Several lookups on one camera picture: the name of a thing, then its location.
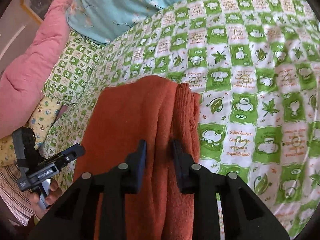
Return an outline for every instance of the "pink blanket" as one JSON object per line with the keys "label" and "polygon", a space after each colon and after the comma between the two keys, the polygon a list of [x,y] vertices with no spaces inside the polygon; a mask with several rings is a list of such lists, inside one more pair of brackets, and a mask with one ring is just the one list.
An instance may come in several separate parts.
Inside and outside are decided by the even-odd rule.
{"label": "pink blanket", "polygon": [[41,90],[64,49],[70,28],[65,11],[73,0],[54,0],[33,43],[0,79],[0,138],[26,124],[43,95]]}

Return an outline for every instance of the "green and white checkered bedsheet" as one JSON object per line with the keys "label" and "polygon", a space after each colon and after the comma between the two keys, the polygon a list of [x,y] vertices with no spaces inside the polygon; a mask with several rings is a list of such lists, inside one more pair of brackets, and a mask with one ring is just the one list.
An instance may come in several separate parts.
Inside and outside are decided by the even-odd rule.
{"label": "green and white checkered bedsheet", "polygon": [[[105,48],[93,44],[99,59],[77,83],[81,89],[73,92],[70,79],[49,89],[48,80],[44,92],[70,106],[51,128],[45,156],[81,142],[105,87],[146,75],[187,82],[202,95],[200,163],[219,174],[237,172],[293,238],[320,198],[318,24],[305,0],[175,3]],[[73,32],[68,46],[79,42]],[[71,57],[63,66],[61,58],[51,77],[67,70],[80,78],[86,70],[76,74]],[[73,169],[58,178],[64,189]]]}

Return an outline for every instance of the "orange fleece blanket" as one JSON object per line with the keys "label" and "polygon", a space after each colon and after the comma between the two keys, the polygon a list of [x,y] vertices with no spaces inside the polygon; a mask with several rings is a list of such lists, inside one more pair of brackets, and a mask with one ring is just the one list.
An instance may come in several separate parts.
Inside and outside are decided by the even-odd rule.
{"label": "orange fleece blanket", "polygon": [[199,159],[197,133],[200,95],[188,84],[148,76],[135,83],[106,88],[89,120],[74,180],[83,172],[101,174],[124,162],[140,139],[147,141],[141,191],[125,196],[127,239],[192,238],[193,195],[182,195],[172,162],[172,139]]}

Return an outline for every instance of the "cartoon print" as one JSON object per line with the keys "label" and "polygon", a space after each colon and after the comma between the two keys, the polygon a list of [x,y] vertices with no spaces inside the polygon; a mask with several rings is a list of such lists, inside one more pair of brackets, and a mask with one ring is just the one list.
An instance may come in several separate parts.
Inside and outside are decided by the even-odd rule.
{"label": "cartoon print", "polygon": [[252,161],[265,164],[270,162],[280,163],[281,140],[281,127],[257,127]]}
{"label": "cartoon print", "polygon": [[297,18],[296,16],[294,16],[294,15],[287,15],[287,18],[288,18],[289,22],[290,22],[292,25],[297,26],[297,27],[300,27],[300,26],[301,26],[301,24],[300,24],[300,22],[299,22],[299,20],[298,20],[298,18]]}
{"label": "cartoon print", "polygon": [[207,74],[206,90],[230,90],[231,89],[230,68],[214,68]]}
{"label": "cartoon print", "polygon": [[267,52],[265,52],[263,49],[257,49],[256,50],[256,56],[257,56],[257,58],[258,58],[258,62],[259,61],[264,61],[265,59],[266,59],[266,57],[267,57],[267,55],[268,55],[268,53]]}
{"label": "cartoon print", "polygon": [[178,67],[181,65],[181,63],[183,62],[183,58],[180,57],[180,55],[177,53],[176,55],[173,53],[172,54],[172,58],[173,58],[173,67]]}
{"label": "cartoon print", "polygon": [[224,78],[227,78],[229,74],[227,72],[212,72],[211,77],[213,78],[214,82],[222,82]]}
{"label": "cartoon print", "polygon": [[271,50],[273,51],[273,58],[276,63],[276,66],[279,66],[283,63],[291,63],[291,60],[288,55],[288,50],[283,43],[272,43]]}
{"label": "cartoon print", "polygon": [[299,109],[300,103],[299,101],[294,101],[289,105],[289,108],[291,109],[292,113],[291,116],[297,116],[297,110]]}
{"label": "cartoon print", "polygon": [[231,45],[231,63],[235,65],[252,66],[251,52],[249,45]]}
{"label": "cartoon print", "polygon": [[244,24],[244,21],[240,13],[229,13],[229,14],[225,14],[225,16],[226,16],[227,23]]}
{"label": "cartoon print", "polygon": [[203,2],[207,15],[222,12],[219,0],[208,0]]}
{"label": "cartoon print", "polygon": [[254,10],[251,0],[237,0],[237,3],[241,10]]}
{"label": "cartoon print", "polygon": [[207,67],[207,52],[205,48],[189,49],[188,67]]}
{"label": "cartoon print", "polygon": [[320,157],[320,122],[312,122],[308,124],[308,155],[309,157]]}
{"label": "cartoon print", "polygon": [[262,26],[246,25],[246,31],[249,34],[249,41],[262,42],[267,41]]}
{"label": "cartoon print", "polygon": [[241,97],[239,102],[233,105],[233,109],[236,111],[244,111],[244,112],[251,112],[254,110],[252,103],[250,102],[250,98]]}
{"label": "cartoon print", "polygon": [[283,95],[283,106],[285,122],[305,120],[305,112],[300,93]]}
{"label": "cartoon print", "polygon": [[255,123],[258,118],[257,98],[250,93],[233,93],[231,122]]}
{"label": "cartoon print", "polygon": [[283,166],[276,203],[290,203],[300,198],[302,182],[304,179],[304,166],[291,164]]}
{"label": "cartoon print", "polygon": [[182,7],[175,10],[176,21],[187,20],[189,18],[188,8]]}
{"label": "cartoon print", "polygon": [[199,29],[206,27],[206,18],[193,19],[190,22],[190,29]]}
{"label": "cartoon print", "polygon": [[172,36],[173,29],[174,29],[174,25],[163,28],[161,32],[161,37],[163,38],[166,36]]}
{"label": "cartoon print", "polygon": [[295,40],[299,38],[299,35],[296,33],[296,31],[292,27],[281,26],[280,28],[286,40]]}
{"label": "cartoon print", "polygon": [[292,0],[294,9],[296,11],[297,15],[302,15],[304,16],[304,10],[303,10],[303,5],[299,0]]}
{"label": "cartoon print", "polygon": [[307,58],[309,61],[319,61],[320,57],[318,55],[318,52],[313,44],[303,42],[303,48],[305,49],[307,53]]}
{"label": "cartoon print", "polygon": [[282,7],[279,0],[267,0],[271,12],[282,12]]}
{"label": "cartoon print", "polygon": [[130,66],[130,77],[136,77],[141,69],[141,64],[133,64]]}
{"label": "cartoon print", "polygon": [[265,138],[263,143],[260,143],[258,146],[258,150],[260,152],[265,152],[267,154],[275,153],[279,149],[278,144],[275,143],[275,139],[273,137],[271,138]]}
{"label": "cartoon print", "polygon": [[226,136],[225,125],[200,124],[198,132],[201,155],[219,161],[222,153],[222,142]]}
{"label": "cartoon print", "polygon": [[214,26],[208,28],[207,42],[209,44],[227,43],[227,29],[224,26]]}
{"label": "cartoon print", "polygon": [[303,90],[310,90],[317,86],[316,77],[311,69],[310,63],[296,64],[300,87]]}
{"label": "cartoon print", "polygon": [[163,73],[168,71],[169,69],[169,56],[156,58],[155,69],[153,70],[153,74]]}
{"label": "cartoon print", "polygon": [[315,170],[315,173],[309,176],[309,178],[312,180],[311,191],[320,186],[320,170]]}
{"label": "cartoon print", "polygon": [[187,47],[188,35],[187,33],[181,33],[172,37],[171,50],[178,50]]}
{"label": "cartoon print", "polygon": [[315,43],[320,43],[320,36],[319,36],[318,33],[311,32],[311,31],[308,31],[308,33],[310,34],[311,39],[312,39]]}
{"label": "cartoon print", "polygon": [[263,24],[276,25],[271,13],[258,13],[258,15]]}
{"label": "cartoon print", "polygon": [[258,91],[276,91],[276,77],[278,74],[273,72],[273,69],[257,69],[256,70],[257,76],[257,87]]}
{"label": "cartoon print", "polygon": [[179,29],[184,29],[187,27],[186,22],[177,22],[177,27]]}

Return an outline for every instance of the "leaf print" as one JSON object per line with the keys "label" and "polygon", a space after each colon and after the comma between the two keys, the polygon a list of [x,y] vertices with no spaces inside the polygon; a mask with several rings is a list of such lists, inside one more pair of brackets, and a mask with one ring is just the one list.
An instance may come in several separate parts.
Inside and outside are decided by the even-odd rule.
{"label": "leaf print", "polygon": [[263,116],[265,117],[268,113],[271,114],[271,116],[273,116],[274,113],[278,113],[279,110],[278,109],[275,109],[275,100],[272,98],[268,104],[266,104],[265,102],[262,102],[263,104],[263,108],[262,110],[266,111],[266,114]]}
{"label": "leaf print", "polygon": [[223,98],[215,98],[212,100],[207,106],[210,106],[211,113],[220,112],[223,109],[222,99]]}
{"label": "leaf print", "polygon": [[224,53],[224,51],[221,52],[221,53],[217,51],[217,53],[211,54],[212,56],[215,57],[214,62],[215,62],[216,64],[217,64],[218,62],[222,61],[222,60],[227,60],[227,59],[226,59],[226,55],[223,54],[223,53]]}
{"label": "leaf print", "polygon": [[255,192],[255,194],[257,195],[261,195],[263,193],[265,193],[265,191],[268,189],[269,186],[271,186],[272,183],[268,183],[268,177],[266,174],[264,174],[263,177],[258,176],[255,180],[254,180],[254,184],[253,184],[253,191]]}
{"label": "leaf print", "polygon": [[309,99],[309,104],[311,105],[313,111],[315,111],[316,109],[318,109],[317,107],[317,99],[315,95],[312,95]]}
{"label": "leaf print", "polygon": [[315,174],[312,174],[309,178],[313,180],[311,184],[312,189],[315,189],[317,185],[320,186],[320,171],[315,171]]}
{"label": "leaf print", "polygon": [[255,20],[255,17],[254,17],[253,14],[250,14],[250,15],[247,16],[247,19],[254,21],[254,20]]}
{"label": "leaf print", "polygon": [[185,27],[187,27],[185,22],[182,23],[182,24],[179,24],[179,23],[178,23],[178,28],[179,28],[179,29],[183,29],[183,28],[185,28]]}
{"label": "leaf print", "polygon": [[268,53],[264,52],[263,49],[256,50],[256,56],[257,56],[257,58],[258,58],[258,62],[265,60],[267,54],[268,54]]}
{"label": "leaf print", "polygon": [[295,56],[296,56],[296,58],[297,59],[300,59],[301,58],[301,56],[303,55],[303,52],[302,51],[300,51],[300,47],[297,49],[297,48],[294,48],[294,49],[292,49],[294,52],[295,52]]}
{"label": "leaf print", "polygon": [[143,69],[144,69],[144,73],[151,71],[151,68],[148,65],[146,65]]}
{"label": "leaf print", "polygon": [[175,57],[173,59],[173,67],[177,67],[181,64],[182,60],[181,60],[181,57],[178,55],[178,57]]}

